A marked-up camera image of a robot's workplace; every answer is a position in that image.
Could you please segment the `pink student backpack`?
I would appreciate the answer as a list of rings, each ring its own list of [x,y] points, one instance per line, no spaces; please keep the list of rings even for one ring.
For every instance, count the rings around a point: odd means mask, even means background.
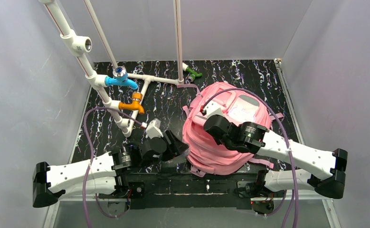
[[[273,163],[256,159],[264,144],[264,131],[282,114],[271,115],[258,97],[224,82],[213,83],[197,94],[189,106],[182,140],[189,146],[192,174],[229,175],[251,162],[272,169]]]

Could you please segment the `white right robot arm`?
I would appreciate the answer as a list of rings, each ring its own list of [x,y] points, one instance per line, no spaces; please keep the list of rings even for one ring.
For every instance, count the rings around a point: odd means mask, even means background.
[[[295,170],[260,171],[254,183],[237,189],[249,197],[282,190],[313,190],[331,199],[344,195],[348,153],[343,149],[323,151],[286,140],[268,128],[244,122],[235,125],[221,115],[213,115],[203,130],[218,145],[230,151],[257,154],[289,163]]]

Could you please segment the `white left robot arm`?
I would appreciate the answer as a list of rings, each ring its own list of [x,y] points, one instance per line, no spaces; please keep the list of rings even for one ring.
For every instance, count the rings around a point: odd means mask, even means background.
[[[32,206],[44,208],[70,196],[104,194],[124,197],[141,184],[126,175],[188,152],[189,146],[166,130],[143,142],[127,142],[115,150],[75,163],[49,165],[39,162],[32,175]]]

